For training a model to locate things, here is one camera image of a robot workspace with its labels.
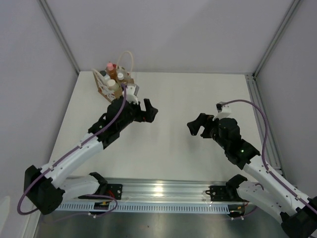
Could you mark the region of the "pink capped small bottle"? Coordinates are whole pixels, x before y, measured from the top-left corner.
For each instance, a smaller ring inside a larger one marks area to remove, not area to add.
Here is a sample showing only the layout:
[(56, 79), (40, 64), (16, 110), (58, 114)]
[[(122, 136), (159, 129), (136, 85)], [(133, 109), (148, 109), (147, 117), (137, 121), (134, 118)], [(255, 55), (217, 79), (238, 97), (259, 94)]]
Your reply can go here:
[(113, 63), (108, 62), (106, 65), (106, 72), (110, 76), (111, 79), (117, 79), (117, 71), (114, 67)]

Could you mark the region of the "white bottle black cap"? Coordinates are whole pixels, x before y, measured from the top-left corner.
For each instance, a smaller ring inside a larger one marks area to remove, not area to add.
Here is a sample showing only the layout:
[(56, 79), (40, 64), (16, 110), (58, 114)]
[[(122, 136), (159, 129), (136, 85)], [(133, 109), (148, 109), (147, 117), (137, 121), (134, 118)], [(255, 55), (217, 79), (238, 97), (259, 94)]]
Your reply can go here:
[(111, 79), (111, 77), (107, 74), (105, 70), (101, 70), (100, 74), (103, 76), (104, 84), (106, 84)]

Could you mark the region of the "cream capped white bottle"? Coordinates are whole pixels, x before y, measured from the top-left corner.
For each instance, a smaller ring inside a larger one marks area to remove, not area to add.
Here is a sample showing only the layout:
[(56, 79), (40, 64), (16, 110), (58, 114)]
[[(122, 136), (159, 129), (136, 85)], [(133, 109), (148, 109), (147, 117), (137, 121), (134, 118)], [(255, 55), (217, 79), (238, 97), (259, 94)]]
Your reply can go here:
[(114, 79), (110, 79), (106, 84), (108, 89), (113, 92), (119, 92), (121, 90), (121, 87)]

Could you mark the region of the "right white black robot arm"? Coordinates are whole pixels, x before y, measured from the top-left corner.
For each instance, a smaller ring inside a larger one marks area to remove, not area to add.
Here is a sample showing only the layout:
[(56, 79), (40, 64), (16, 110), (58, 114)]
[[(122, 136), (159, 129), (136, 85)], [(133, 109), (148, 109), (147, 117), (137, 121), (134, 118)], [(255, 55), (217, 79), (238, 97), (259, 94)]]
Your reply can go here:
[(187, 127), (192, 136), (203, 127), (202, 138), (213, 139), (232, 164), (256, 179), (250, 182), (238, 174), (227, 181), (225, 193), (230, 200), (253, 203), (276, 219), (290, 238), (308, 238), (316, 231), (317, 199), (302, 193), (262, 161), (260, 152), (242, 138), (235, 119), (201, 113)]

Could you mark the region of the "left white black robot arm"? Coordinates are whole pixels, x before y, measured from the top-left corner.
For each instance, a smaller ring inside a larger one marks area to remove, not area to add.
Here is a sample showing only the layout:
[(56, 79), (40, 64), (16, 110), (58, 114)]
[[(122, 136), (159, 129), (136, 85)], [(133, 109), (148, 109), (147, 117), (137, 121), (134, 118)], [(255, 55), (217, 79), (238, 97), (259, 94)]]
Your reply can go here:
[(107, 180), (97, 172), (67, 181), (78, 167), (117, 140), (122, 130), (132, 122), (152, 123), (158, 113), (149, 99), (144, 99), (145, 110), (139, 103), (120, 97), (114, 100), (70, 152), (59, 160), (40, 168), (30, 166), (25, 171), (24, 194), (42, 214), (53, 212), (59, 205), (73, 198), (101, 199), (112, 196)]

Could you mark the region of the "amber liquid clear bottle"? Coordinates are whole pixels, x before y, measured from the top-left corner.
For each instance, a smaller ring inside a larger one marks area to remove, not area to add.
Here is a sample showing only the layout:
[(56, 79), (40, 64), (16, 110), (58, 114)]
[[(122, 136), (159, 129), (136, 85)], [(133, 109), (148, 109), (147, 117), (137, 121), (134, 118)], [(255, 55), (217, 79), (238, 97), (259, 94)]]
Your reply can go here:
[(124, 70), (117, 69), (117, 82), (119, 84), (129, 84), (132, 83), (131, 76)]

